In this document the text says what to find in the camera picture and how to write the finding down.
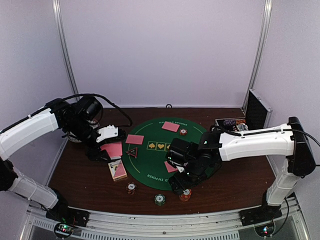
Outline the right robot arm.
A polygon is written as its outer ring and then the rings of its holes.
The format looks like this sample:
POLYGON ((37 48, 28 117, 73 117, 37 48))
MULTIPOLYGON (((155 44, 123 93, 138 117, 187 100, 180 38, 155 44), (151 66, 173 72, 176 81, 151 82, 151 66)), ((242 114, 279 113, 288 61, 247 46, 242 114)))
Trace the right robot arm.
POLYGON ((180 138, 172 140, 165 158, 178 171, 168 182, 171 190, 181 195, 207 180, 210 177, 207 170, 215 173, 222 162, 255 156, 285 156, 283 170, 256 209, 258 219, 266 221, 280 209, 298 180, 317 167, 309 143, 311 138, 297 117, 290 117, 279 126, 246 131, 230 131, 213 125, 201 135, 198 143, 180 138))

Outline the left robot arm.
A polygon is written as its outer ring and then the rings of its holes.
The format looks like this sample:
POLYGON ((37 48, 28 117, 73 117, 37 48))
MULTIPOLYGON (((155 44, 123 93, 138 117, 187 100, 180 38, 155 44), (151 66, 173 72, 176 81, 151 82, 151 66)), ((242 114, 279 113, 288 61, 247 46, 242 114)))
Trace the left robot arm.
POLYGON ((117 143, 126 138, 121 126, 108 125, 94 128, 93 119, 103 113, 98 101, 100 95, 84 93, 74 103, 68 97, 56 98, 39 110, 13 123, 0 132, 0 189, 10 191, 28 200, 35 201, 51 210, 61 222, 72 218, 68 202, 57 190, 44 186, 15 169, 10 156, 39 137, 61 129, 72 134, 87 146, 87 157, 91 161, 106 161, 111 157, 102 146, 117 143))

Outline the dealt card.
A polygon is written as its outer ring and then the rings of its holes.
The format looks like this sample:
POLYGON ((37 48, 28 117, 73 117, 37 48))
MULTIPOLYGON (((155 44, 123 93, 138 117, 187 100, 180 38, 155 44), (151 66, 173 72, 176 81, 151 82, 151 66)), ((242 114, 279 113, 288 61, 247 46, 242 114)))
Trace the dealt card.
POLYGON ((176 167, 173 167, 167 161, 164 162, 164 165, 165 165, 165 168, 166 168, 168 173, 174 173, 174 172, 178 171, 178 169, 176 167))
POLYGON ((134 145, 142 145, 143 141, 144 141, 143 135, 128 134, 125 143, 126 144, 134 144, 134 145))
POLYGON ((178 131, 178 129, 180 128, 180 125, 177 123, 165 121, 161 128, 163 130, 176 133, 178 131))

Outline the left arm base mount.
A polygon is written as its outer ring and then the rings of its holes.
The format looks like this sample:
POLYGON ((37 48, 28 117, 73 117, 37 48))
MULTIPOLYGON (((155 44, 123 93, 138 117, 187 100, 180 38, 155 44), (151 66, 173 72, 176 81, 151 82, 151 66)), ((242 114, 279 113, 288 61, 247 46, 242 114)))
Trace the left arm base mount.
POLYGON ((89 220, 90 213, 85 210, 79 210, 75 208, 68 208, 65 216, 60 216, 52 209, 48 210, 45 217, 57 222, 61 222, 70 226, 86 227, 89 220))

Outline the red-backed card deck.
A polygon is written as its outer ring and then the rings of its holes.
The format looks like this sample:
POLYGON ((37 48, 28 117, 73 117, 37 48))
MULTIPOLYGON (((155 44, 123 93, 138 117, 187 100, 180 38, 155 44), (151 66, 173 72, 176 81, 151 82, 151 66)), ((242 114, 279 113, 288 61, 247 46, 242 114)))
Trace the red-backed card deck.
POLYGON ((122 142, 107 143, 102 145, 100 148, 101 150, 107 151, 111 160, 118 160, 122 158, 122 142))

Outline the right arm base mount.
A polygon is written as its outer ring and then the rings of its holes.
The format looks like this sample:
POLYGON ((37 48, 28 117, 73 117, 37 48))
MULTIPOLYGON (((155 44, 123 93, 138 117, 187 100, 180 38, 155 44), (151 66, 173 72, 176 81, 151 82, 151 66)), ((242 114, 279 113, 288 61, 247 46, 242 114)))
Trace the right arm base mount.
POLYGON ((282 211, 278 207, 263 208, 262 206, 260 206, 241 210, 239 212, 241 224, 243 227, 269 222, 276 218, 280 218, 282 215, 282 211))

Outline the orange 5 chip stack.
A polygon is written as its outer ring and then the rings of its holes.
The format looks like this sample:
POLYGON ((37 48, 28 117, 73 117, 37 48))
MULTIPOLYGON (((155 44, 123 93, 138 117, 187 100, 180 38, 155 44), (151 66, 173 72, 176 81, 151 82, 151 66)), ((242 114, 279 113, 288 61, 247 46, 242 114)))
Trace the orange 5 chip stack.
POLYGON ((179 195, 179 199, 182 202, 187 202, 191 198, 191 195, 192 195, 192 190, 187 188, 187 189, 182 191, 181 195, 179 195))

